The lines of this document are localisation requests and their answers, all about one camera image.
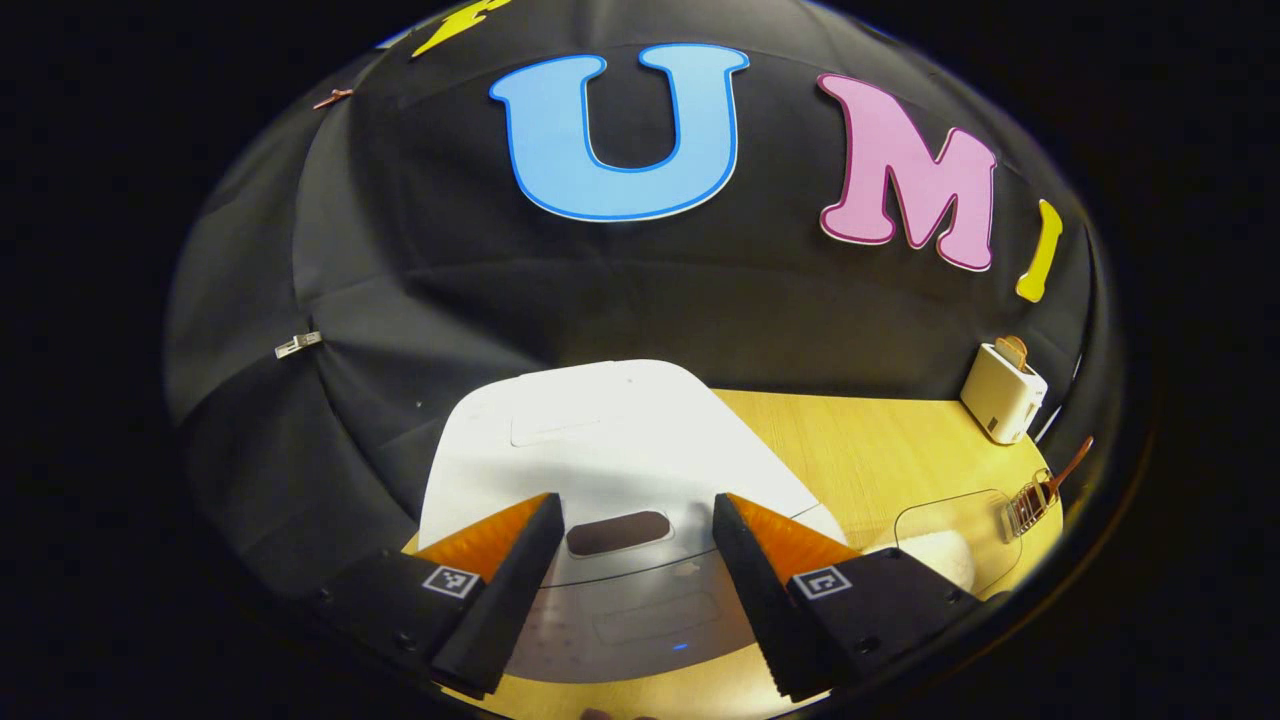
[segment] wooden table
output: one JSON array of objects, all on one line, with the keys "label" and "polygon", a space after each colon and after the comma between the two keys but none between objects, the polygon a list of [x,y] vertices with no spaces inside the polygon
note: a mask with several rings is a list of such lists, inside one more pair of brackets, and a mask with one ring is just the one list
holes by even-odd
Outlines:
[{"label": "wooden table", "polygon": [[[959,401],[716,395],[831,510],[854,548],[883,542],[906,507],[989,488],[1012,496],[1046,465],[1027,437],[1007,447],[992,443]],[[979,597],[1016,585],[1061,532],[1062,509],[1056,503],[1023,536],[1018,565]],[[415,534],[404,551],[416,547]],[[577,720],[588,707],[614,720],[754,720],[824,697],[800,705],[780,697],[755,644],[634,680],[559,684],[507,675],[484,702],[445,692],[509,717],[556,720]]]}]

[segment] blue letter u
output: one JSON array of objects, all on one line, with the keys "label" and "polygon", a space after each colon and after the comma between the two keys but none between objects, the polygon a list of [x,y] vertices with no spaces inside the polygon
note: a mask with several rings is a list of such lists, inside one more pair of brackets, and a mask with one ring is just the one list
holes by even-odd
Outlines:
[{"label": "blue letter u", "polygon": [[716,45],[655,45],[640,63],[667,73],[676,147],[648,168],[614,168],[591,150],[586,81],[604,59],[572,55],[538,63],[489,90],[507,104],[507,141],[516,182],[535,205],[590,222],[649,220],[705,202],[733,174],[737,122],[730,76],[745,54]]}]

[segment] dark slot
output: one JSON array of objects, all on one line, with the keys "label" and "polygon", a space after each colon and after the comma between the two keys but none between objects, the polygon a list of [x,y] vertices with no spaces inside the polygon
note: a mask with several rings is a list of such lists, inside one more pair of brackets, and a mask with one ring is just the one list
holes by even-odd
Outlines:
[{"label": "dark slot", "polygon": [[620,515],[608,520],[575,525],[564,536],[568,551],[577,556],[599,555],[635,547],[667,537],[671,523],[660,512],[645,510],[630,515]]}]

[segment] white robot vacuum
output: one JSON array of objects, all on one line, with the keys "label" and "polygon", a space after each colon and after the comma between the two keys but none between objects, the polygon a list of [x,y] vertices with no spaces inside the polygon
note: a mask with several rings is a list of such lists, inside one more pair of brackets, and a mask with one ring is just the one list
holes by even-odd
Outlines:
[{"label": "white robot vacuum", "polygon": [[655,360],[531,373],[454,407],[419,548],[558,492],[566,537],[507,674],[598,683],[677,670],[754,642],[712,541],[732,492],[846,542],[831,512],[716,395]]}]

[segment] pink letter m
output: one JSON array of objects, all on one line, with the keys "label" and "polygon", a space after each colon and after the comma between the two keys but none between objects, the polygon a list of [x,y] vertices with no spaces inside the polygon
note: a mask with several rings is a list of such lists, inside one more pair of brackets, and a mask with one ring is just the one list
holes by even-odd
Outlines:
[{"label": "pink letter m", "polygon": [[934,160],[890,94],[829,73],[818,77],[818,85],[840,100],[849,137],[845,191],[838,204],[822,211],[822,229],[845,242],[888,242],[893,222],[884,214],[884,201],[892,181],[908,245],[923,247],[955,202],[951,228],[938,237],[938,255],[966,270],[989,268],[995,154],[978,138],[952,128]]}]

